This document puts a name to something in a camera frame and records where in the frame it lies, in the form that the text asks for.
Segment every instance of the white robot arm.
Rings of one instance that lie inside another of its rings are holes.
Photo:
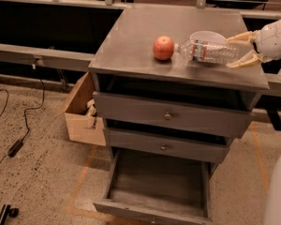
[[[250,31],[229,37],[227,43],[237,44],[247,42],[255,45],[252,50],[241,59],[227,64],[229,68],[252,67],[262,63],[281,58],[281,20],[265,25],[261,30]]]

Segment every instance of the drawer handle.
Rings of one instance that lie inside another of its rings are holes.
[[[166,151],[168,149],[168,147],[165,145],[165,144],[162,144],[161,146],[160,146],[160,150],[161,151]]]
[[[171,114],[170,114],[169,112],[167,112],[167,113],[165,114],[165,119],[166,119],[166,120],[171,120]]]

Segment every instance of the table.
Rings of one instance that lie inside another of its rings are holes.
[[[155,38],[181,43],[200,30],[230,37],[245,25],[231,11],[129,7],[92,60],[96,109],[114,155],[97,211],[158,224],[214,224],[208,179],[269,87],[260,67],[231,70],[179,53],[154,58]]]

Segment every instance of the water bottle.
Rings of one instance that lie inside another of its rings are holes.
[[[215,64],[231,63],[239,56],[236,46],[197,39],[175,44],[175,51],[187,60]]]

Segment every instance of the red apple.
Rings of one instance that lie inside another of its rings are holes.
[[[158,37],[153,44],[153,53],[158,60],[168,60],[174,53],[174,42],[170,37]]]

